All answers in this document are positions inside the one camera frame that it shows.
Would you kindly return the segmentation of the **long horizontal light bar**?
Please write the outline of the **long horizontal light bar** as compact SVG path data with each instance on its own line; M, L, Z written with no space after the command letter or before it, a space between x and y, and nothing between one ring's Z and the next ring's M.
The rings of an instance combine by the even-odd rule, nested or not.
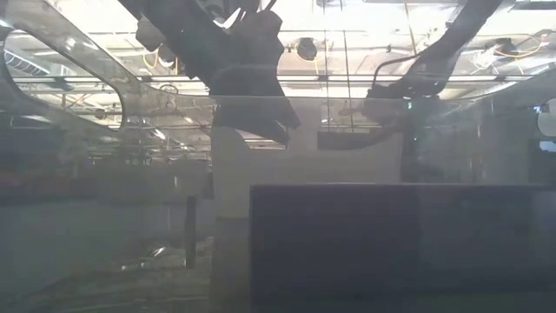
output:
M371 83L374 79L373 76L285 76L279 75L279 82L363 82ZM188 78L186 76L145 76L137 77L141 82L145 83L188 83L197 82L198 78ZM471 75L471 76L451 76L448 78L449 82L490 82L490 81L504 81L507 76L494 76L494 75ZM101 80L96 77L14 77L15 83L100 83Z

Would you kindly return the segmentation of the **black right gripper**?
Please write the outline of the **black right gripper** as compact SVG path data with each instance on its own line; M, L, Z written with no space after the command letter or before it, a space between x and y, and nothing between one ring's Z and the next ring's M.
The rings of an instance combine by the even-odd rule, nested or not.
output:
M364 98L364 117L381 126L424 124L439 104L440 80L430 75L403 77L394 83L373 81Z

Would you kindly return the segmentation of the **black round ceiling fixture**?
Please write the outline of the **black round ceiling fixture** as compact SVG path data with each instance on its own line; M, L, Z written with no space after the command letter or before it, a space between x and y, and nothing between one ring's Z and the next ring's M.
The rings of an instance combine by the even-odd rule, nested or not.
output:
M314 61L318 50L311 37L302 37L296 45L296 54L305 61Z

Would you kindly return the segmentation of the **purple rectangular block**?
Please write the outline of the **purple rectangular block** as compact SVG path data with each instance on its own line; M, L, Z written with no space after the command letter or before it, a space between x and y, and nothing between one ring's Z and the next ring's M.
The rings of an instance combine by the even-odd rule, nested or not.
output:
M556 188L260 184L249 256L263 313L556 313Z

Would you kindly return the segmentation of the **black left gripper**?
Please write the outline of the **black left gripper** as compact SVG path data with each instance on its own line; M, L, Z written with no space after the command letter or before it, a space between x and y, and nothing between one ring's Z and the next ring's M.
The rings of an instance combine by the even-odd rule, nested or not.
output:
M301 121L277 79L284 52L278 38L282 20L272 10L261 10L226 30L210 22L215 37L218 67L209 80L211 96L246 96L243 104L219 105L215 127L242 130L277 143L287 143L282 128Z

